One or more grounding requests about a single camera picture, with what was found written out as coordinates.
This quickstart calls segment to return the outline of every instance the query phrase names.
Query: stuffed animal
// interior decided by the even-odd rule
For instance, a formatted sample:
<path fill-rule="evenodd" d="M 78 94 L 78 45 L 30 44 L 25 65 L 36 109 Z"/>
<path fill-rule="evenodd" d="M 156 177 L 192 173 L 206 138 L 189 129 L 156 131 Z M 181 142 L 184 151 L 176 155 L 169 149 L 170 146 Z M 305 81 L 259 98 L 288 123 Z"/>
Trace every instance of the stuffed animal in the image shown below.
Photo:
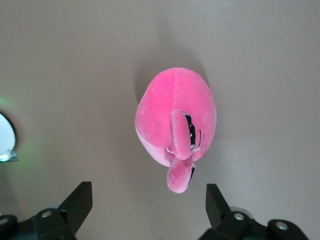
<path fill-rule="evenodd" d="M 212 93 L 196 72 L 170 68 L 147 87 L 136 111 L 135 129 L 148 153 L 169 167 L 169 189 L 183 193 L 195 161 L 203 157 L 215 134 L 216 105 Z"/>

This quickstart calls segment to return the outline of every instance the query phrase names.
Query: screw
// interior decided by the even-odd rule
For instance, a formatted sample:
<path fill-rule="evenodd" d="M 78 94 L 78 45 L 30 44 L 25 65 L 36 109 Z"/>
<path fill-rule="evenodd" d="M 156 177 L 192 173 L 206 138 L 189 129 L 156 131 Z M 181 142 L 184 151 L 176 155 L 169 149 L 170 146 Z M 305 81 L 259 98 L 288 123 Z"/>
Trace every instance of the screw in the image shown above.
<path fill-rule="evenodd" d="M 46 211 L 46 212 L 42 213 L 41 217 L 47 218 L 47 217 L 49 217 L 50 215 L 51 215 L 51 212 L 50 212 L 50 211 Z"/>
<path fill-rule="evenodd" d="M 4 218 L 0 220 L 0 225 L 6 224 L 8 222 L 8 218 Z"/>
<path fill-rule="evenodd" d="M 241 213 L 237 212 L 234 214 L 235 219 L 242 221 L 243 219 L 245 219 L 245 216 L 243 216 Z"/>
<path fill-rule="evenodd" d="M 281 229 L 281 230 L 283 230 L 283 231 L 285 231 L 285 230 L 288 229 L 287 224 L 285 224 L 285 223 L 282 222 L 282 221 L 277 221 L 277 222 L 275 223 L 275 225 L 278 227 L 278 229 Z"/>

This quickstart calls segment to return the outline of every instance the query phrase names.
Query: plush toy face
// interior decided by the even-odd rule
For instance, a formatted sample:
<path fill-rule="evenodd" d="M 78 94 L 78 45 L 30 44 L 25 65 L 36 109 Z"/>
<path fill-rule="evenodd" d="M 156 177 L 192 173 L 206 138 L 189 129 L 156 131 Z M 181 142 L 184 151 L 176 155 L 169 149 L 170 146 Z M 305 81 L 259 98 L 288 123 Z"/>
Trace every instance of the plush toy face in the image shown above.
<path fill-rule="evenodd" d="M 149 154 L 169 167 L 167 184 L 173 192 L 187 189 L 194 162 L 205 155 L 214 138 L 216 115 L 208 85 L 189 69 L 167 69 L 146 89 L 135 129 Z"/>

